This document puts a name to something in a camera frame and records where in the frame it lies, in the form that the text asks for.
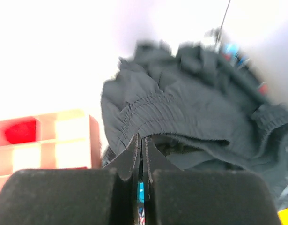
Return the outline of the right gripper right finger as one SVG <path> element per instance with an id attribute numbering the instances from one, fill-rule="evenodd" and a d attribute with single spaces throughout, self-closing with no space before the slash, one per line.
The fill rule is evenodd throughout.
<path id="1" fill-rule="evenodd" d="M 278 225 L 266 183 L 245 171 L 182 171 L 143 140 L 148 225 Z"/>

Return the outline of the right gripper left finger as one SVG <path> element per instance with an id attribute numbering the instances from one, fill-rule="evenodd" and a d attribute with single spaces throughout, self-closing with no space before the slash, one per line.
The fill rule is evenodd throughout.
<path id="1" fill-rule="evenodd" d="M 101 169 L 24 169 L 0 192 L 0 225 L 134 225 L 141 138 Z"/>

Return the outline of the dark navy shorts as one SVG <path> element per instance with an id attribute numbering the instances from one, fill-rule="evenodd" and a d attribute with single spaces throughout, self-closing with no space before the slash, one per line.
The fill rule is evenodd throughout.
<path id="1" fill-rule="evenodd" d="M 103 86 L 108 164 L 133 135 L 153 138 L 182 170 L 246 170 L 268 184 L 277 209 L 288 208 L 288 109 L 274 105 L 250 72 L 219 54 L 184 45 L 139 44 Z"/>

